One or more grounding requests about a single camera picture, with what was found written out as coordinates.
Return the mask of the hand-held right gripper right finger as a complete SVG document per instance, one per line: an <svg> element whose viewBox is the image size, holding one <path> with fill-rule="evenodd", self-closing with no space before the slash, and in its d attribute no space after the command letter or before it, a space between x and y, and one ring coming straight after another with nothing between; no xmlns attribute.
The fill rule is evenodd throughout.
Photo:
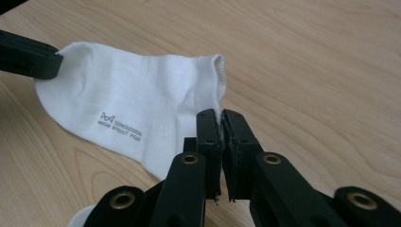
<svg viewBox="0 0 401 227"><path fill-rule="evenodd" d="M263 149L241 113L224 110L221 123L224 137L222 169L229 201L248 200L253 190L253 162Z"/></svg>

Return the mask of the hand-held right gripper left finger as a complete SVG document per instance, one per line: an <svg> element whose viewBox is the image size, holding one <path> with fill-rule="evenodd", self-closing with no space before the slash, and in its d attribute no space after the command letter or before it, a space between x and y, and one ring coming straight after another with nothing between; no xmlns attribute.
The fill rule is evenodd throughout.
<svg viewBox="0 0 401 227"><path fill-rule="evenodd" d="M196 116L196 135L185 137L183 151L197 152L205 158L206 199L217 200L221 195L220 172L222 145L220 126L213 109L201 111Z"/></svg>

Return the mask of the white sock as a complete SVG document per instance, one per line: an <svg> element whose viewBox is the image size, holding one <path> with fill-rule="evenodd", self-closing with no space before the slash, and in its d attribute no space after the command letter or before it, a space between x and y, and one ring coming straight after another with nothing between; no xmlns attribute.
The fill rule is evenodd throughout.
<svg viewBox="0 0 401 227"><path fill-rule="evenodd" d="M162 180L197 113L221 111L227 78L220 54L142 56L78 42L61 50L59 73L36 80L47 113L64 129L139 162Z"/></svg>
<svg viewBox="0 0 401 227"><path fill-rule="evenodd" d="M96 206L93 204L76 212L76 214L70 219L67 227L83 227L95 207Z"/></svg>

